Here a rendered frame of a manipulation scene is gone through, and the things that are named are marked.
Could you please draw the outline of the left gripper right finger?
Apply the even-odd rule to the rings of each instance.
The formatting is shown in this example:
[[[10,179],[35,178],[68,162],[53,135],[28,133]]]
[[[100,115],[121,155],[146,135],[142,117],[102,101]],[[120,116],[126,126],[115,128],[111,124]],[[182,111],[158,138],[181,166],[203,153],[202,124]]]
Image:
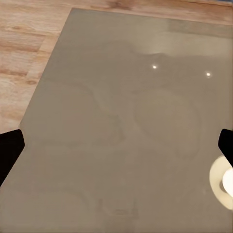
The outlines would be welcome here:
[[[227,129],[221,131],[218,147],[233,167],[233,131]]]

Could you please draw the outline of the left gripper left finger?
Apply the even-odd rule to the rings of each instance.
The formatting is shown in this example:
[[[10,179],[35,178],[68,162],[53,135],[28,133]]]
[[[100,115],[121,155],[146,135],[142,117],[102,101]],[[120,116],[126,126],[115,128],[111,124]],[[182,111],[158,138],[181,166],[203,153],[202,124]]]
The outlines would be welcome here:
[[[20,129],[0,134],[0,187],[24,148]]]

